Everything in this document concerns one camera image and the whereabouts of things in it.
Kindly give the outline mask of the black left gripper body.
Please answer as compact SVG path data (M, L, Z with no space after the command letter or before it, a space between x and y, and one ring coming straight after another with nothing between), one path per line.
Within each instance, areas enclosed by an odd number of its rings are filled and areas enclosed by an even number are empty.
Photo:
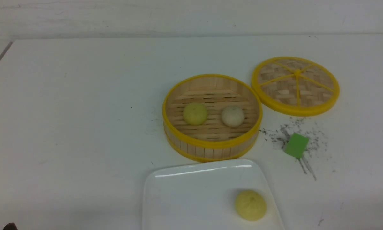
M15 223L9 223L2 230L18 230Z

